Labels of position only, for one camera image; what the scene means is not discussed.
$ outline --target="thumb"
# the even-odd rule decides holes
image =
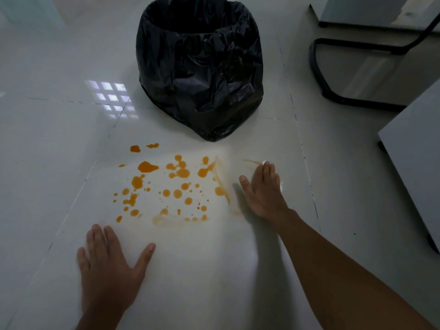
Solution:
[[[145,278],[146,267],[148,266],[155,249],[156,244],[150,243],[149,245],[147,245],[140,254],[139,260],[133,268],[135,272],[135,277],[140,280],[140,282],[142,282]]]
[[[243,192],[245,193],[246,200],[249,201],[255,194],[246,176],[240,176],[240,184],[242,186]]]

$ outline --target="tile grout line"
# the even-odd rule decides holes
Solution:
[[[45,100],[45,101],[53,101],[52,99],[42,99],[42,100]],[[115,121],[115,123],[114,123],[112,129],[110,130],[110,133],[109,133],[109,136],[107,137],[107,139],[110,138],[110,135],[112,134],[114,128],[116,127],[116,124],[118,123],[119,118],[121,117],[122,113],[124,112],[125,107],[127,106],[127,104],[128,104],[128,102],[125,103],[124,108],[123,108],[122,111],[119,113],[119,116],[118,116],[117,120]],[[90,170],[89,170],[89,172],[88,172],[88,174],[87,174],[87,176],[86,176],[84,182],[82,183],[82,185],[81,185],[81,187],[80,187],[80,190],[79,190],[78,193],[77,193],[77,196],[75,197],[75,199],[74,199],[72,205],[70,206],[70,208],[69,208],[69,210],[67,211],[67,213],[66,213],[66,215],[65,215],[65,217],[64,217],[64,219],[63,219],[63,221],[61,222],[61,224],[60,224],[60,226],[59,226],[59,228],[58,228],[58,231],[57,231],[57,233],[55,234],[55,238],[56,238],[56,237],[58,236],[58,234],[60,233],[61,228],[62,228],[63,225],[64,225],[64,222],[67,220],[67,217],[69,216],[70,211],[71,211],[72,208],[74,207],[74,205],[75,205],[75,203],[76,203],[76,201],[77,201],[77,199],[78,199],[78,197],[79,197],[79,195],[80,195],[82,189],[84,188],[84,185],[85,185],[85,183],[87,182],[87,179],[89,178],[89,176],[90,176],[90,174],[91,174],[93,168],[95,167],[96,162],[98,161],[98,159],[99,159],[99,155],[98,155],[98,157],[96,157],[95,162],[93,162],[93,164],[92,164],[92,166],[91,166],[91,168],[90,168]],[[34,275],[32,276],[32,278],[30,279],[30,282],[29,282],[29,285],[27,286],[26,292],[23,294],[23,299],[25,298],[27,292],[29,291],[29,288],[32,286],[33,281],[34,281],[35,277],[37,276],[38,272],[40,272],[41,266],[44,264],[44,261],[45,261],[45,259],[46,259],[46,257],[47,257],[47,254],[49,253],[49,250],[52,248],[52,245],[53,245],[54,241],[55,241],[55,240],[52,241],[51,245],[49,246],[49,249],[46,251],[46,254],[44,255],[44,257],[43,257],[43,259],[42,259],[40,265],[38,266],[38,269],[36,270],[35,274],[34,274]],[[14,321],[15,316],[16,316],[17,313],[19,312],[19,309],[20,309],[21,305],[22,305],[22,300],[20,301],[19,306],[16,308],[14,314],[13,314],[13,315],[11,316],[11,318],[9,319],[9,321],[8,321],[8,323],[7,323],[7,325],[6,325],[5,330],[8,330],[9,327],[11,326],[12,322]]]
[[[278,40],[278,44],[280,45],[279,47],[279,52],[281,55],[283,55],[283,51],[281,50],[281,43],[279,41],[279,37],[277,35],[277,40]],[[286,65],[283,62],[283,69],[284,71],[286,70]],[[295,106],[294,106],[294,100],[292,98],[292,93],[289,92],[289,96],[290,96],[290,101],[292,103],[292,108],[295,110]],[[302,144],[302,140],[301,140],[301,134],[300,134],[300,129],[298,127],[298,119],[297,119],[297,114],[294,113],[295,115],[295,124],[297,126],[297,132],[298,132],[298,138],[300,139],[300,144],[301,144],[301,150],[302,150],[302,154],[303,154],[303,158],[304,158],[304,163],[305,163],[305,169],[307,171],[307,178],[308,178],[308,184],[310,186],[310,193],[311,193],[311,199],[313,200],[313,206],[315,207],[315,214],[316,214],[316,220],[318,221],[318,228],[319,228],[319,233],[321,233],[321,224],[319,223],[319,215],[318,215],[318,210],[316,208],[316,201],[315,201],[315,195],[313,194],[313,187],[311,186],[311,179],[310,179],[310,174],[308,171],[308,166],[307,166],[307,160],[305,158],[305,153],[304,153],[304,146]]]

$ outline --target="forearm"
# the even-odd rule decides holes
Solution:
[[[318,321],[328,329],[434,329],[378,278],[309,227],[295,211],[275,229]]]
[[[76,330],[115,330],[123,315],[114,304],[101,301],[83,314]]]

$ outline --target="right hand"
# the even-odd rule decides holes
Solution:
[[[278,214],[289,210],[279,188],[279,175],[270,162],[266,161],[256,168],[251,183],[245,176],[240,176],[240,184],[249,207],[256,215],[271,222]]]

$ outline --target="black garbage bag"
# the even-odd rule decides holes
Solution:
[[[263,99],[260,35],[240,2],[152,2],[136,57],[151,101],[209,141],[234,132]]]

